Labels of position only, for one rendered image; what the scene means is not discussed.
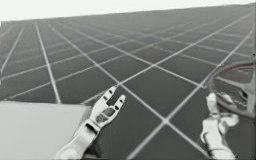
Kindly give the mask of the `grey table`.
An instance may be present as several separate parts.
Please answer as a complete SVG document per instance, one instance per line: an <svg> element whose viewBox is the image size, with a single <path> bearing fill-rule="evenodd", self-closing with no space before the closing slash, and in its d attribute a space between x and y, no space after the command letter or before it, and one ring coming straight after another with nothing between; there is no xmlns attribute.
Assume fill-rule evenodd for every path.
<svg viewBox="0 0 256 160"><path fill-rule="evenodd" d="M0 160L51 160L86 112L83 105L0 102Z"/></svg>

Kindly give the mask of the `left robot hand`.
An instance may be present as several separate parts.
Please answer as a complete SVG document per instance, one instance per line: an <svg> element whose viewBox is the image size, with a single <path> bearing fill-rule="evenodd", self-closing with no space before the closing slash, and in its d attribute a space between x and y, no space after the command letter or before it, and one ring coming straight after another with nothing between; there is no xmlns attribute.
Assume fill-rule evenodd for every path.
<svg viewBox="0 0 256 160"><path fill-rule="evenodd" d="M125 103L126 96L124 94L119 96L113 104L109 103L116 90L117 86L110 87L103 93L103 95L93 106L89 120L96 126L98 130L101 130L106 125L111 123L116 118Z"/></svg>

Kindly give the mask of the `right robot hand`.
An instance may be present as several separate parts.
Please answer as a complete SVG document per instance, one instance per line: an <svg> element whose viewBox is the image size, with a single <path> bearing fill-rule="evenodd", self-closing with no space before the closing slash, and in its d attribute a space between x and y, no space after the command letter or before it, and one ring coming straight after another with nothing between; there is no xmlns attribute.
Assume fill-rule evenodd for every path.
<svg viewBox="0 0 256 160"><path fill-rule="evenodd" d="M200 139L205 144L227 144L227 131L239 123L237 114L221 112L217 103L217 95L211 92L206 97L209 115L202 121Z"/></svg>

